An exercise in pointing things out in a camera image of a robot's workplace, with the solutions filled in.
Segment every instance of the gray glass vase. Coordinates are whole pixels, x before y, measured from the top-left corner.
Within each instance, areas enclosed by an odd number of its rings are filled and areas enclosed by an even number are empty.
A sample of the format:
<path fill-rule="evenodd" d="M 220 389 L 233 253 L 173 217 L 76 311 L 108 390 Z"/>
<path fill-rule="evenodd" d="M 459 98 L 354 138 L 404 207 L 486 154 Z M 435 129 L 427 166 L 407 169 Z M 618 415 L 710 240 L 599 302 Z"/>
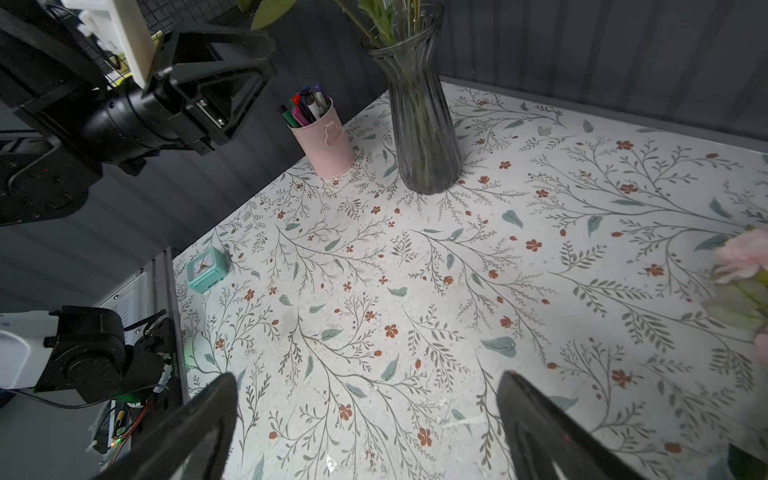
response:
<path fill-rule="evenodd" d="M 374 48 L 363 40 L 389 86 L 400 178 L 409 189 L 426 195 L 448 189 L 462 171 L 451 113 L 435 69 L 444 11 L 442 5 L 423 5 L 421 31 L 394 45 Z"/>

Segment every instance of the pink pen holder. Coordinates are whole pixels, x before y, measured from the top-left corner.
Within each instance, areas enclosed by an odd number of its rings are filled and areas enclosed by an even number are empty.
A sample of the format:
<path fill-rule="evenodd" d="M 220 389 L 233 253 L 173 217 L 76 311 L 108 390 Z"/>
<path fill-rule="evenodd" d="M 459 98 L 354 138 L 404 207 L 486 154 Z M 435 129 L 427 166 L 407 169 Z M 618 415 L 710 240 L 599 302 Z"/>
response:
<path fill-rule="evenodd" d="M 338 177 L 355 163 L 355 152 L 333 106 L 333 99 L 328 111 L 318 121 L 290 130 L 320 178 Z"/>

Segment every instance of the metal mesh basket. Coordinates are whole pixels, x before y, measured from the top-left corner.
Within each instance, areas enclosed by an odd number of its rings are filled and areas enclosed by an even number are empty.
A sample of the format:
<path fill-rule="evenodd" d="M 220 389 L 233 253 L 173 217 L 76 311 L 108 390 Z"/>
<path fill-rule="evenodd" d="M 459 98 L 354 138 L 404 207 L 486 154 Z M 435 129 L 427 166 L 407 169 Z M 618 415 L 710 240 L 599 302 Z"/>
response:
<path fill-rule="evenodd" d="M 233 25 L 244 18 L 235 0 L 138 0 L 137 2 L 150 34 L 157 31 L 168 33 L 181 22 Z M 95 38 L 86 38 L 80 33 L 77 28 L 79 23 L 77 12 L 50 2 L 46 5 L 60 23 L 73 34 L 91 60 L 99 66 L 110 85 L 114 87 L 119 84 L 125 75 L 117 71 L 115 67 L 119 65 L 113 65 L 109 60 L 112 54 L 99 48 Z"/>

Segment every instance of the clock face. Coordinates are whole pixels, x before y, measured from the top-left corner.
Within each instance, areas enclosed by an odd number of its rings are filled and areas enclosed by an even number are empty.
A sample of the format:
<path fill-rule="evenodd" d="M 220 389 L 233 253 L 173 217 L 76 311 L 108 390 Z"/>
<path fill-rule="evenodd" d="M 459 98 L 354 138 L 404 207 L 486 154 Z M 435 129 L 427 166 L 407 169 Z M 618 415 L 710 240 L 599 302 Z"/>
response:
<path fill-rule="evenodd" d="M 209 252 L 201 255 L 192 262 L 192 278 L 198 278 L 214 266 L 214 256 Z"/>

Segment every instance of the table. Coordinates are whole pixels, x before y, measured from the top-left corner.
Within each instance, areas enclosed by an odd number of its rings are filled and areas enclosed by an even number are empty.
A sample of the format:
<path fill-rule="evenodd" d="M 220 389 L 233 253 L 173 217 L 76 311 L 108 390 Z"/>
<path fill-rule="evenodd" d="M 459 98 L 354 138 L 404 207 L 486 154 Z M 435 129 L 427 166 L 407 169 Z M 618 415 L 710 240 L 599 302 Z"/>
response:
<path fill-rule="evenodd" d="M 396 167 L 388 97 L 335 180 L 300 161 L 174 261 L 190 392 L 240 390 L 242 478 L 514 478 L 495 406 L 532 381 L 648 478 L 766 458 L 766 371 L 708 318 L 713 249 L 768 220 L 768 157 L 444 84 L 461 178 Z M 185 265 L 213 244 L 204 295 Z"/>

